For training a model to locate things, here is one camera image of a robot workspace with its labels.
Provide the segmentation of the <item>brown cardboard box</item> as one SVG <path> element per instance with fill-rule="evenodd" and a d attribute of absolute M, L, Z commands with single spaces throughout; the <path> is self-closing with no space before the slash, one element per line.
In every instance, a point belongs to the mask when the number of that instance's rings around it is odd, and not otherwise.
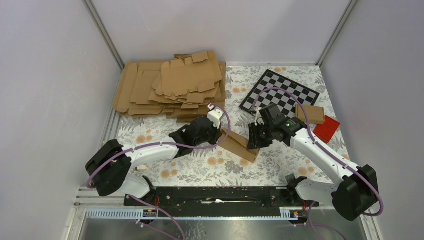
<path fill-rule="evenodd" d="M 221 132 L 222 136 L 218 140 L 219 142 L 223 141 L 219 144 L 221 148 L 247 160 L 250 163 L 256 162 L 260 149 L 248 149 L 247 146 L 249 140 L 233 131 L 229 132 L 226 139 L 224 139 L 224 137 L 226 136 L 227 131 L 222 129 Z"/>

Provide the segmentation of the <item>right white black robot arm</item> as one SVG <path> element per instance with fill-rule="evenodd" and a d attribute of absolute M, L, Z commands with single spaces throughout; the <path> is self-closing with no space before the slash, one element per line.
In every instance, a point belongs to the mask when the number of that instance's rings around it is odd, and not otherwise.
<path fill-rule="evenodd" d="M 302 120 L 283 115 L 274 103 L 255 112 L 255 122 L 248 126 L 248 149 L 284 143 L 311 160 L 332 181 L 318 182 L 307 177 L 287 179 L 286 198 L 291 205 L 315 201 L 333 206 L 344 219 L 354 221 L 381 201 L 377 173 L 371 166 L 360 167 L 354 162 L 342 161 L 341 155 L 314 136 Z"/>

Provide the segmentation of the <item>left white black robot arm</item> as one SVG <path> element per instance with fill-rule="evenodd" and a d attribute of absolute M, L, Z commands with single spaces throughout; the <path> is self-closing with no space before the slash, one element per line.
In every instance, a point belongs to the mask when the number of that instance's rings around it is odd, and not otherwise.
<path fill-rule="evenodd" d="M 96 189 L 101 197 L 120 192 L 136 197 L 142 205 L 148 206 L 155 200 L 152 185 L 146 177 L 132 175 L 131 169 L 189 155 L 194 149 L 201 149 L 204 143 L 215 145 L 221 136 L 221 118 L 203 116 L 162 140 L 134 146 L 110 140 L 86 164 L 89 174 L 86 186 Z"/>

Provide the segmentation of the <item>folded small cardboard box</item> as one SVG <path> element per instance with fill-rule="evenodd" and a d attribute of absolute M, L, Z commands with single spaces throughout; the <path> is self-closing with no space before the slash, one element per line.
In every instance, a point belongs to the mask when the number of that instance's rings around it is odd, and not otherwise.
<path fill-rule="evenodd" d="M 304 123 L 307 122 L 304 111 L 306 112 L 309 122 L 311 124 L 323 124 L 325 122 L 325 109 L 320 106 L 313 105 L 303 105 L 303 108 L 300 105 L 295 106 L 295 117 Z"/>

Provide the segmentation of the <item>red box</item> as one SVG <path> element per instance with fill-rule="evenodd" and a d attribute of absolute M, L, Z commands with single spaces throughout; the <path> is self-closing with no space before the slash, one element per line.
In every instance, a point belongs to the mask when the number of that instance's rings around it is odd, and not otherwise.
<path fill-rule="evenodd" d="M 328 115 L 325 115 L 324 122 L 318 124 L 313 133 L 325 144 L 328 144 L 339 129 L 340 125 L 340 122 Z"/>

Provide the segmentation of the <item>floral table mat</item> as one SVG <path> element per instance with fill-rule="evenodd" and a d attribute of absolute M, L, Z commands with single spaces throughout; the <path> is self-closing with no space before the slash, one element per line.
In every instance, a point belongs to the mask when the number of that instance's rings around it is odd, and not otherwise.
<path fill-rule="evenodd" d="M 226 69 L 225 109 L 230 122 L 225 128 L 247 137 L 254 117 L 240 104 L 266 71 L 264 66 L 231 66 Z M 181 124 L 165 115 L 134 118 L 122 116 L 112 138 L 123 145 L 160 140 L 178 130 Z M 330 178 L 298 151 L 276 142 L 261 149 L 255 162 L 249 162 L 221 147 L 196 149 L 191 154 L 143 165 L 134 174 L 146 176 L 161 187 L 284 186 L 286 176 L 307 177 L 329 183 Z"/>

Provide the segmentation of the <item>stack of cardboard blanks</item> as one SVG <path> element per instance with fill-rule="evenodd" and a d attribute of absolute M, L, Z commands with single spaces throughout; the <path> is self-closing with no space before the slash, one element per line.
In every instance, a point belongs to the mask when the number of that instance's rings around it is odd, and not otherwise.
<path fill-rule="evenodd" d="M 132 118 L 165 115 L 188 122 L 225 105 L 226 62 L 212 50 L 175 54 L 171 60 L 128 61 L 112 108 Z"/>

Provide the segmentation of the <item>black white checkerboard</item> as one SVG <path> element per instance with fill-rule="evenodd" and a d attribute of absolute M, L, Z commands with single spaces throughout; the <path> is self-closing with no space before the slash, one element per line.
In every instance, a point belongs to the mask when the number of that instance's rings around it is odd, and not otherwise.
<path fill-rule="evenodd" d="M 268 69 L 242 100 L 239 108 L 254 115 L 256 113 L 255 107 L 264 108 L 275 104 L 283 115 L 290 118 L 294 117 L 296 115 L 297 102 L 289 94 L 281 90 L 270 90 L 261 93 L 261 91 L 268 88 L 284 89 L 294 95 L 304 106 L 315 105 L 320 96 L 317 91 Z"/>

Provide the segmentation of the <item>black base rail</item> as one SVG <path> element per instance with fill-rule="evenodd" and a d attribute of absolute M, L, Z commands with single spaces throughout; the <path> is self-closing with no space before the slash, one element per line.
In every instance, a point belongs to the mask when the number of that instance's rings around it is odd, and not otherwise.
<path fill-rule="evenodd" d="M 311 200 L 302 200 L 287 187 L 157 187 L 142 201 L 166 209 L 223 206 L 231 208 L 283 208 L 305 217 Z"/>

